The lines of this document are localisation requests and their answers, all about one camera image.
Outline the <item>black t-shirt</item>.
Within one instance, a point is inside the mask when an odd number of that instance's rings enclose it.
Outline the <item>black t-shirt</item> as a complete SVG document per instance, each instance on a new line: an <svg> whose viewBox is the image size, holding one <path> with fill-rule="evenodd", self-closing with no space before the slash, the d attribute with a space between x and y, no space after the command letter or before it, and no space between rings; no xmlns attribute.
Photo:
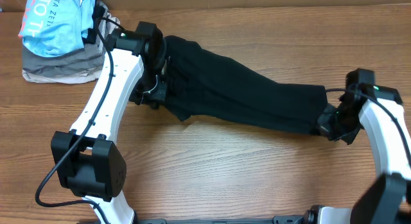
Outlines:
<svg viewBox="0 0 411 224"><path fill-rule="evenodd" d="M181 121L205 115L246 125L319 135L328 105L321 85L277 83L198 43L167 36L165 107Z"/></svg>

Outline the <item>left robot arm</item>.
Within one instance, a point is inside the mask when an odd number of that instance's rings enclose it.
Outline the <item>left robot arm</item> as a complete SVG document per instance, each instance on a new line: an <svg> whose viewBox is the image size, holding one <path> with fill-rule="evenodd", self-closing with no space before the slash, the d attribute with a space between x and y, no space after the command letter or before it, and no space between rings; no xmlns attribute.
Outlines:
<svg viewBox="0 0 411 224"><path fill-rule="evenodd" d="M153 23L117 27L103 40L105 63L84 110L68 132L55 132L51 151L60 185L88 203L100 223L137 223L123 193L127 164L116 143L128 102L164 100L160 75L166 43Z"/></svg>

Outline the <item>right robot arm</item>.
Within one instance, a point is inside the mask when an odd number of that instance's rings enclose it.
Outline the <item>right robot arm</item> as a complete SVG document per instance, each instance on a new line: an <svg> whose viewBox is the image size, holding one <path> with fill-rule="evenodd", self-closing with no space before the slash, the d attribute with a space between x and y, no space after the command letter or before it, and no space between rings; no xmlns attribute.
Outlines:
<svg viewBox="0 0 411 224"><path fill-rule="evenodd" d="M397 89L377 85L371 70L358 68L345 77L340 105L328 106L318 119L321 135L352 144L365 130L376 169L373 185L351 208L314 205L299 223L410 223L402 211L410 202L410 134Z"/></svg>

